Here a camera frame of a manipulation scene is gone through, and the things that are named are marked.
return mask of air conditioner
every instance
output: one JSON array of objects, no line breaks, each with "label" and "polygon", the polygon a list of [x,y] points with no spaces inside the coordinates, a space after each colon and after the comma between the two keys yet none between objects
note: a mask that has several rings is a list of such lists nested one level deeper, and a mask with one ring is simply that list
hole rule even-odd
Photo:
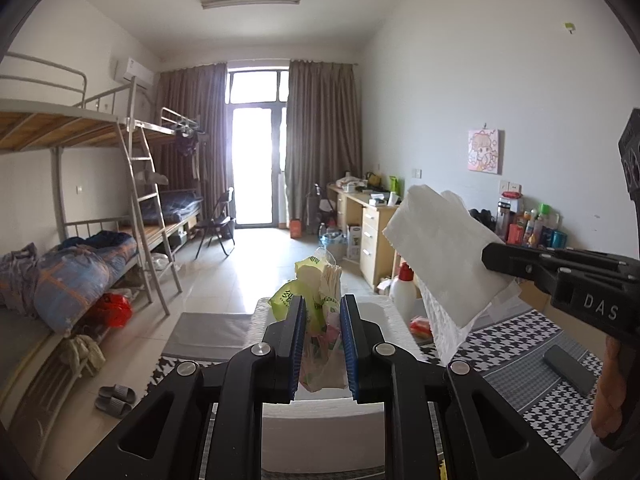
[{"label": "air conditioner", "polygon": [[148,90],[154,85],[156,74],[130,57],[119,60],[116,66],[116,81],[130,83],[133,76],[136,77],[138,85]]}]

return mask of smartphone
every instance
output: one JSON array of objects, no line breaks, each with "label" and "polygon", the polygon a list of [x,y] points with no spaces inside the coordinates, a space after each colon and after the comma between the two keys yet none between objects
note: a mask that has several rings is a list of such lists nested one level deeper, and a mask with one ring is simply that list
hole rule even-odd
[{"label": "smartphone", "polygon": [[542,357],[553,371],[565,378],[583,397],[587,397],[596,383],[596,376],[582,366],[576,359],[553,345]]}]

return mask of white detergent bottle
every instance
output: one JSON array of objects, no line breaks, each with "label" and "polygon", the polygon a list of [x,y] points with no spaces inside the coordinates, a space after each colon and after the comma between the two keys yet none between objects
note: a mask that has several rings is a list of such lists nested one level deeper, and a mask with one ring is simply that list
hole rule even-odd
[{"label": "white detergent bottle", "polygon": [[404,323],[409,325],[414,314],[414,304],[417,294],[414,285],[414,272],[407,262],[402,262],[400,265],[400,272],[391,282],[389,296],[391,297],[391,301],[394,302],[396,309],[398,309]]}]

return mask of red bottle cap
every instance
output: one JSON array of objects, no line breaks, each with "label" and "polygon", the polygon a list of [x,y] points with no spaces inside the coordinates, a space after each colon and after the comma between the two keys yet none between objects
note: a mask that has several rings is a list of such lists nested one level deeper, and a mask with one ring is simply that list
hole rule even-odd
[{"label": "red bottle cap", "polygon": [[407,262],[402,262],[400,272],[398,272],[398,280],[401,282],[412,282],[414,280],[414,272]]}]

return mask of human hand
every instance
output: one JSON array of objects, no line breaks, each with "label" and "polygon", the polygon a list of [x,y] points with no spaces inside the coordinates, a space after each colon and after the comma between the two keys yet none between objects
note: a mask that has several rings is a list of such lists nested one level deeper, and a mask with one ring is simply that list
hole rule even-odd
[{"label": "human hand", "polygon": [[619,352],[620,343],[607,336],[607,351],[602,364],[602,374],[598,379],[591,417],[593,433],[599,438],[615,433],[622,424],[620,407],[626,397],[626,381],[618,367]]}]

